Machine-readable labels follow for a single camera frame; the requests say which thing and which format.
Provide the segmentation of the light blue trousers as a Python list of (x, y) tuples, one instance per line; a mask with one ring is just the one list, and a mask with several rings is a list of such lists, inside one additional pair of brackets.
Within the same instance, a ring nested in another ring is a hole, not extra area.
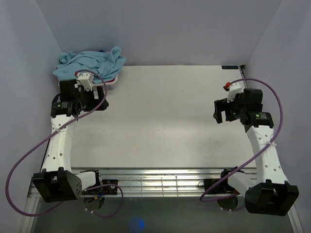
[(75, 79), (78, 70), (91, 70), (101, 76), (106, 82), (113, 80), (123, 68), (126, 58), (121, 55), (121, 48), (115, 46), (110, 52), (83, 51), (75, 54), (72, 51), (62, 52), (53, 75), (59, 81)]

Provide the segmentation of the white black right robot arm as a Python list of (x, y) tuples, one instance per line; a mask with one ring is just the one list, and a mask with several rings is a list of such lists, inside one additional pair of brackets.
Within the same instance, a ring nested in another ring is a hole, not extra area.
[(239, 168), (226, 169), (220, 179), (220, 189), (234, 189), (244, 197), (246, 209), (252, 214), (285, 216), (299, 196), (298, 187), (291, 185), (284, 174), (276, 151), (274, 123), (270, 113), (263, 112), (263, 93), (259, 89), (226, 88), (227, 98), (215, 101), (214, 118), (222, 123), (239, 120), (250, 141), (257, 170), (253, 182)]

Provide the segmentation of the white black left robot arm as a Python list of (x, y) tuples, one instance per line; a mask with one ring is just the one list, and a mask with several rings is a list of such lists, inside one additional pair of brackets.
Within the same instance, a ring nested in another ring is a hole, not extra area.
[(52, 100), (52, 138), (39, 173), (32, 182), (45, 202), (77, 200), (88, 189), (98, 194), (103, 189), (97, 170), (73, 174), (70, 165), (71, 145), (81, 112), (104, 111), (108, 106), (101, 86), (87, 90), (75, 80), (61, 81), (60, 93)]

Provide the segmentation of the white plastic laundry basket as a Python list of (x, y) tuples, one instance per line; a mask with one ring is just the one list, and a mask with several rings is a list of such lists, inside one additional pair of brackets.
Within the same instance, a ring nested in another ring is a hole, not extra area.
[[(117, 75), (114, 79), (105, 82), (107, 85), (107, 90), (114, 90), (115, 89), (115, 87), (117, 86), (118, 78), (119, 78), (119, 76)], [(102, 89), (104, 89), (103, 83), (93, 83), (92, 86), (93, 87), (100, 86), (100, 87), (102, 87)]]

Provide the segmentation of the dark table label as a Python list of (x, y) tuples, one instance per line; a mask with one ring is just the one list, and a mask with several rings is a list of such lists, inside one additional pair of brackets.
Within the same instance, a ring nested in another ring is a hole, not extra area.
[(239, 69), (238, 66), (226, 66), (226, 65), (221, 66), (221, 68), (224, 69), (224, 70)]

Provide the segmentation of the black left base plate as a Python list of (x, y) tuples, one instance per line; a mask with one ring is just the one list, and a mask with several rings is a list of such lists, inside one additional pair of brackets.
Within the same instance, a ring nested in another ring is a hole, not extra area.
[(116, 195), (118, 193), (118, 189), (116, 188), (116, 184), (119, 183), (119, 180), (101, 180), (100, 182), (96, 182), (95, 185), (90, 188), (94, 188), (100, 186), (102, 184), (112, 184), (111, 186), (100, 187), (92, 190), (83, 191), (83, 195)]

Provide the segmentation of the aluminium rail frame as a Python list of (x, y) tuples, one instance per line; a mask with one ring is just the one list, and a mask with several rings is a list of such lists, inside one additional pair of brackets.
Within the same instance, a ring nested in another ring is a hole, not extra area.
[(298, 214), (249, 214), (226, 211), (216, 202), (203, 203), (203, 180), (221, 169), (101, 169), (117, 179), (122, 192), (107, 196), (101, 218), (84, 209), (82, 200), (63, 203), (39, 217), (25, 217), (22, 233), (301, 233)]

